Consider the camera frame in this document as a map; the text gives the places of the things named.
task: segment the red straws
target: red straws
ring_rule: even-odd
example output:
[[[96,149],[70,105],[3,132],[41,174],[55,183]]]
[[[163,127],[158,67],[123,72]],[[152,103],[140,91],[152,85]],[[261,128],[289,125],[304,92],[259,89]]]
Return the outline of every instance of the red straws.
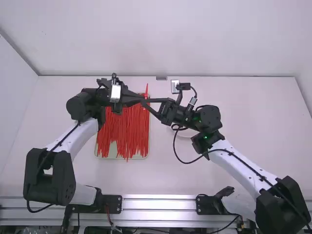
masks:
[[[120,116],[113,114],[110,107],[106,107],[106,121],[97,134],[97,155],[108,157],[110,144],[116,141],[116,157],[121,156],[127,160],[135,154],[146,157],[149,147],[149,127],[150,113],[140,104],[123,108]]]

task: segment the white background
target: white background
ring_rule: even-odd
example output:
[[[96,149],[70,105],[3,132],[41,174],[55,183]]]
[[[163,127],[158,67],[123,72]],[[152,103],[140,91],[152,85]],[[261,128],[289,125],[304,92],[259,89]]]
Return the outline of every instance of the white background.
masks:
[[[43,75],[292,75],[311,111],[311,9],[311,0],[1,0],[0,28]]]
[[[170,81],[155,77],[120,77],[131,90],[142,92],[149,83],[151,97],[173,97]],[[220,108],[222,134],[237,150],[280,178],[293,177],[306,197],[312,196],[312,121],[294,78],[181,78],[198,92],[198,105]],[[40,77],[0,179],[0,195],[21,195],[25,156],[43,148],[72,124],[66,101],[83,87],[95,87],[96,77]],[[185,92],[182,104],[193,95]],[[179,133],[191,137],[193,132]],[[77,182],[100,187],[109,194],[215,194],[226,186],[246,193],[225,170],[205,159],[181,164],[172,150],[173,131],[151,118],[150,153],[128,163],[98,159],[92,137],[76,156]],[[196,158],[189,139],[178,137],[177,153],[184,161]]]
[[[36,73],[0,35],[0,174],[37,79]]]

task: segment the black bracket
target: black bracket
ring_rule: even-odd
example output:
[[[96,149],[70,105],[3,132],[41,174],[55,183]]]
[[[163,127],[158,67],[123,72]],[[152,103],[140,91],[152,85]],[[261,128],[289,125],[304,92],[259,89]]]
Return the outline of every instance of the black bracket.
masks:
[[[85,206],[85,205],[70,205],[73,208],[73,213],[96,213],[106,214],[120,214],[122,209],[121,195],[102,195],[101,199],[104,201],[102,207]]]
[[[100,189],[97,189],[96,199],[101,201],[101,205],[67,205],[64,212],[63,223],[61,226],[61,234],[66,234],[69,226],[69,219],[73,213],[93,213],[93,214],[120,214],[122,209],[121,195],[102,195]]]
[[[234,192],[233,187],[226,187],[214,196],[199,194],[196,197],[196,212],[198,215],[227,215],[229,212],[222,204],[221,198]]]

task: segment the metal frame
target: metal frame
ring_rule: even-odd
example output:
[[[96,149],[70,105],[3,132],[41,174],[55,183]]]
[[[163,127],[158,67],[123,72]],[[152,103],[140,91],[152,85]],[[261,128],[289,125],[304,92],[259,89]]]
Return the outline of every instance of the metal frame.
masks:
[[[112,214],[115,225],[121,227],[185,227],[222,228],[234,219],[233,215],[198,215],[195,195],[123,195],[121,214]],[[60,226],[64,207],[52,206],[32,214],[26,209],[23,197],[0,197],[0,225]],[[46,204],[30,202],[33,209]],[[78,216],[73,214],[71,226],[78,225]],[[80,214],[80,226],[107,226],[106,214]],[[229,228],[236,228],[236,223]]]

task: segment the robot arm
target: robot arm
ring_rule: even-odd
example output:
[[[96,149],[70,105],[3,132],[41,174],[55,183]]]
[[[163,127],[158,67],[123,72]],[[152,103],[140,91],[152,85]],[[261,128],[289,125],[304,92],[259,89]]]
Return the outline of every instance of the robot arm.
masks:
[[[266,172],[239,153],[218,131],[222,123],[216,106],[205,105],[194,111],[196,95],[187,107],[180,105],[182,91],[191,88],[189,83],[172,82],[177,100],[144,99],[128,90],[115,74],[111,80],[102,78],[97,83],[97,89],[85,88],[67,101],[67,111],[75,120],[73,127],[46,148],[34,148],[27,154],[23,190],[27,201],[102,209],[107,201],[101,190],[76,183],[72,161],[105,123],[104,107],[110,106],[114,113],[121,114],[123,107],[141,103],[162,124],[175,123],[199,132],[191,138],[195,151],[225,169],[246,188],[256,202],[255,219],[264,233],[272,230],[296,233],[311,221],[300,188],[293,179],[288,176],[279,179]],[[149,102],[160,102],[159,110],[147,105]],[[53,174],[46,175],[44,169],[51,167]]]

